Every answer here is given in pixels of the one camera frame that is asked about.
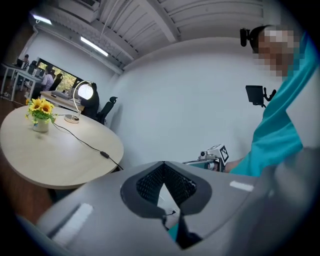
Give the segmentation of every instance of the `wooden floor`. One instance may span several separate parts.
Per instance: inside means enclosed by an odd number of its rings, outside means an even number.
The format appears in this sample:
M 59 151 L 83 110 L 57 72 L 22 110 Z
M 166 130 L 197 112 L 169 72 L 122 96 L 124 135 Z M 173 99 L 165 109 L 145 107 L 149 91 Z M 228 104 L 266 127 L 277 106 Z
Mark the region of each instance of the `wooden floor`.
M 7 78 L 4 92 L 11 94 L 10 83 L 10 78 Z M 14 100 L 24 104 L 26 102 L 24 94 L 24 91 L 17 91 Z M 19 107 L 22 106 L 5 99 L 0 99 L 0 125 L 11 111 Z M 0 185 L 10 201 L 13 211 L 34 224 L 52 205 L 48 190 L 30 183 L 16 174 L 9 166 L 2 152 L 0 152 Z

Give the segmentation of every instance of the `white shirt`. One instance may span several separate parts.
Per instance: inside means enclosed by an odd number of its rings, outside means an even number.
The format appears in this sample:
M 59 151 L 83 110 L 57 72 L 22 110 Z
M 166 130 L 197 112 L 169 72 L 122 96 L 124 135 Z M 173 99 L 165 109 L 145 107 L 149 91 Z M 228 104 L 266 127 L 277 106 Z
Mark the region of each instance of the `white shirt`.
M 54 83 L 54 79 L 52 77 L 52 75 L 50 74 L 46 74 L 42 80 L 42 85 L 44 85 L 44 91 L 49 91 L 50 87 L 52 86 L 52 84 Z

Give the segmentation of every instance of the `white ceiling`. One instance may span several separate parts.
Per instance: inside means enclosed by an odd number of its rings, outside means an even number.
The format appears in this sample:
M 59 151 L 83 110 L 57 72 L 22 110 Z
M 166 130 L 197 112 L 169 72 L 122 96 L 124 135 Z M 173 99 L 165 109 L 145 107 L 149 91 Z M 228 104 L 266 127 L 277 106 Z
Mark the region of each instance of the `white ceiling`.
M 89 1 L 47 0 L 33 12 L 53 26 L 36 26 L 92 51 L 80 42 L 80 35 L 87 38 L 110 54 L 101 57 L 105 62 L 120 69 L 180 41 L 237 38 L 240 28 L 262 25 L 266 12 L 262 0 L 98 0 L 95 11 L 83 4 Z

